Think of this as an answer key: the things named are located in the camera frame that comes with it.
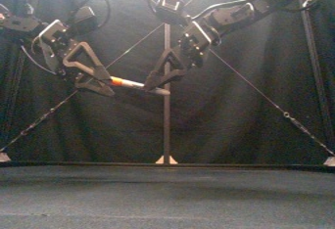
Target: black fabric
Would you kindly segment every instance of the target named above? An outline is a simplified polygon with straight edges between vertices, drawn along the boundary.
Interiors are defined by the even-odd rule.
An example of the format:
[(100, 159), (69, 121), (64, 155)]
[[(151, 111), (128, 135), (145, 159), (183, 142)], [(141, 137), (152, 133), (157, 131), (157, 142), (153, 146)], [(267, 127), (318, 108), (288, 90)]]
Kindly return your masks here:
[[(81, 1), (40, 0), (36, 16), (48, 23), (55, 19), (67, 21)], [(191, 0), (187, 12), (196, 15), (209, 5), (227, 1), (232, 0)], [(23, 0), (0, 2), (15, 10), (23, 5)], [(164, 26), (145, 0), (109, 2), (108, 24), (77, 38), (89, 42), (111, 75), (144, 82), (164, 50)], [(103, 2), (97, 0), (92, 6), (103, 20)], [(334, 8), (322, 1), (314, 11), (334, 120)], [(181, 29), (173, 26), (172, 46), (180, 33)], [(75, 91), (71, 84), (27, 61), (11, 118), (5, 114), (11, 71), (16, 67), (11, 58), (17, 57), (19, 51), (9, 47), (1, 41), (1, 124), (11, 126), (9, 133), (1, 134), (8, 138), (3, 145)], [(302, 15), (272, 14), (224, 37), (223, 44), (212, 50), (326, 142)], [(113, 91), (113, 98), (91, 92), (75, 94), (8, 149), (12, 160), (155, 162), (164, 150), (164, 99), (132, 89), (115, 87)], [(181, 81), (171, 84), (171, 155), (176, 161), (191, 163), (312, 164), (327, 158), (324, 150), (213, 53), (201, 69), (192, 69)]]

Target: metal pole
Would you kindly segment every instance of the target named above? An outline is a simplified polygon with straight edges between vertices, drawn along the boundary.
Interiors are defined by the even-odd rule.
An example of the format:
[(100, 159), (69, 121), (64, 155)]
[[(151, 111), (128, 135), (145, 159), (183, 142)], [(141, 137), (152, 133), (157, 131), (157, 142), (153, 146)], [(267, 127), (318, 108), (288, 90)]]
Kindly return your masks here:
[(322, 121), (323, 121), (323, 127), (324, 127), (324, 135), (326, 135), (327, 143), (331, 149), (334, 150), (335, 149), (335, 137), (334, 137), (334, 131), (332, 131), (332, 125), (331, 125), (330, 109), (328, 109), (327, 97), (326, 97), (326, 92), (324, 92), (324, 83), (323, 83), (323, 78), (322, 78), (322, 73), (320, 73), (319, 58), (318, 58), (315, 38), (314, 38), (308, 11), (302, 11), (302, 21), (303, 21), (306, 41), (307, 41), (307, 47), (308, 47), (308, 53), (310, 53), (312, 72), (314, 72), (314, 80), (315, 80), (315, 86), (316, 86), (316, 92), (318, 92), (318, 98), (319, 98), (319, 107), (320, 107)]
[[(37, 6), (39, 0), (32, 0), (32, 7), (33, 9)], [(19, 94), (19, 86), (21, 82), (21, 76), (23, 76), (23, 69), (24, 69), (24, 63), (25, 63), (25, 53), (20, 51), (19, 56), (17, 56), (17, 61), (15, 63), (15, 71), (12, 74), (12, 82), (11, 82), (11, 87), (9, 87), (9, 92), (12, 93), (11, 96), (7, 99), (7, 107), (5, 107), (5, 113), (4, 113), (4, 127), (1, 128), (1, 133), (3, 135), (3, 141), (7, 143), (8, 138), (9, 138), (9, 131), (11, 131), (11, 126), (12, 126), (12, 120), (13, 120), (13, 113), (15, 113), (15, 107), (16, 107), (16, 100), (17, 100), (17, 94)]]
[[(165, 49), (169, 48), (169, 39), (169, 24), (165, 23)], [(169, 73), (169, 63), (165, 64), (165, 73)], [(164, 89), (169, 91), (169, 84), (165, 84)], [(169, 164), (169, 95), (164, 96), (164, 164)]]

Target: floor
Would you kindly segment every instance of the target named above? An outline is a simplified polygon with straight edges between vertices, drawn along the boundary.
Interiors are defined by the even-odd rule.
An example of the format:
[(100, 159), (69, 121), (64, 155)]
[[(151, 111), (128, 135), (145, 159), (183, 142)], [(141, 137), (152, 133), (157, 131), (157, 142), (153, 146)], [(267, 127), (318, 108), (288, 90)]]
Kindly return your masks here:
[(335, 174), (286, 168), (0, 167), (0, 228), (335, 228)]

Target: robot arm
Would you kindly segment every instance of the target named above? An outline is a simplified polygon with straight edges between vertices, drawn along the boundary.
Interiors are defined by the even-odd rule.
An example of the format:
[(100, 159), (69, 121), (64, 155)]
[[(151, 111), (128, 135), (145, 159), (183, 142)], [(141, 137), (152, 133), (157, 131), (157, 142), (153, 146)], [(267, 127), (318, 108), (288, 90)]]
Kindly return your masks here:
[[(179, 45), (163, 52), (147, 77), (145, 90), (180, 80), (193, 66), (200, 68), (209, 46), (217, 46), (224, 35), (254, 24), (271, 13), (282, 10), (292, 1), (239, 0), (208, 7), (193, 18), (184, 14), (180, 0), (159, 0), (155, 7), (149, 4), (152, 12), (161, 21), (180, 24), (184, 31)], [(167, 63), (171, 64), (168, 74), (164, 73)]]
[[(79, 42), (75, 37), (103, 27), (108, 21), (109, 5), (103, 23), (99, 24), (91, 7), (84, 0), (67, 23), (60, 20), (43, 23), (33, 14), (15, 16), (0, 5), (0, 34), (11, 41), (23, 45), (39, 46), (51, 72), (75, 83), (77, 89), (87, 89), (104, 96), (112, 96), (111, 86), (123, 86), (143, 90), (143, 84), (109, 76), (93, 49), (87, 42)], [(151, 93), (168, 95), (164, 89), (153, 88)]]

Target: black curtain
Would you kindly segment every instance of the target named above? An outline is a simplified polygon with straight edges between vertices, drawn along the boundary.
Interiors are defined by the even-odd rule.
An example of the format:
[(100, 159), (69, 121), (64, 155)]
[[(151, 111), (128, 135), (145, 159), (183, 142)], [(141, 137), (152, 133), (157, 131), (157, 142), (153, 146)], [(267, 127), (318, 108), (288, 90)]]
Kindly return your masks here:
[[(83, 0), (39, 0), (36, 16), (67, 21)], [(184, 0), (196, 15), (232, 0)], [(24, 0), (0, 0), (23, 11)], [(112, 76), (144, 82), (164, 51), (164, 26), (145, 0), (109, 0), (111, 19), (85, 40)], [(91, 2), (100, 20), (105, 7)], [(330, 114), (334, 120), (334, 0), (311, 11)], [(181, 29), (171, 28), (171, 46)], [(8, 148), (12, 160), (155, 162), (164, 148), (164, 99), (125, 88), (115, 97), (73, 94), (73, 85), (28, 59), (13, 82), (20, 49), (1, 38), (1, 145), (61, 101), (67, 103)], [(17, 95), (13, 85), (17, 83)], [(171, 155), (180, 163), (319, 164), (326, 151), (280, 109), (327, 143), (302, 14), (276, 12), (223, 38), (201, 69), (171, 84)]]

